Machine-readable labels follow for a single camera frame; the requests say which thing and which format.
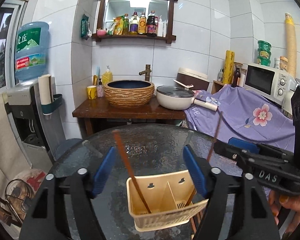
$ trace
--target window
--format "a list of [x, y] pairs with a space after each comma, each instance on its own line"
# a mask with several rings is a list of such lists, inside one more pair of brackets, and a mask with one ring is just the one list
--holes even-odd
[[0, 89], [13, 87], [14, 44], [24, 1], [6, 0], [0, 8]]

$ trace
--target white saucepan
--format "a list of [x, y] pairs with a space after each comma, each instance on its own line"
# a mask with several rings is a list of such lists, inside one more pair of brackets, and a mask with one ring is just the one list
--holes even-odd
[[185, 90], [183, 88], [160, 86], [157, 87], [156, 96], [161, 106], [172, 110], [185, 110], [189, 108], [191, 104], [196, 104], [212, 111], [217, 111], [218, 109], [218, 106], [195, 98], [192, 90]]

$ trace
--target bronze faucet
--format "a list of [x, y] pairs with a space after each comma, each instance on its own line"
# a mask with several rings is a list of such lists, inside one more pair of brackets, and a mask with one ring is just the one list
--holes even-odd
[[150, 67], [150, 65], [146, 65], [146, 70], [139, 72], [140, 76], [146, 74], [145, 81], [150, 81], [150, 72], [152, 72]]

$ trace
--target woven basin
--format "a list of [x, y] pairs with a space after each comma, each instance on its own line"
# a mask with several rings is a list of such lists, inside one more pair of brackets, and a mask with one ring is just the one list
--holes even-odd
[[139, 80], [111, 81], [104, 85], [106, 99], [112, 106], [136, 108], [148, 103], [154, 93], [154, 84]]

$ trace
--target blue gripper pad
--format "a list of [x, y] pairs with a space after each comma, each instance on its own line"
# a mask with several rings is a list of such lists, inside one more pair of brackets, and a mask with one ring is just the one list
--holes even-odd
[[188, 146], [185, 146], [183, 148], [183, 160], [186, 163], [186, 166], [188, 168], [188, 171], [190, 173], [191, 179], [194, 183], [194, 186], [197, 190], [197, 192], [205, 198], [207, 195], [207, 189], [206, 189], [206, 180], [201, 172], [201, 169], [199, 165], [197, 164], [194, 154], [191, 152]]
[[116, 159], [116, 149], [115, 147], [111, 147], [108, 151], [106, 157], [103, 159], [102, 163], [99, 166], [99, 169], [93, 176], [93, 190], [92, 195], [95, 198], [97, 195], [101, 194], [106, 181], [109, 178], [109, 175], [112, 170], [112, 166], [115, 163]]
[[251, 153], [255, 153], [255, 154], [258, 154], [259, 150], [260, 150], [257, 147], [257, 145], [255, 145], [254, 143], [250, 143], [250, 142], [247, 142], [247, 141], [244, 141], [244, 140], [241, 140], [238, 138], [234, 138], [234, 137], [229, 139], [228, 144], [238, 147], [238, 148], [241, 148], [241, 149], [248, 150]]

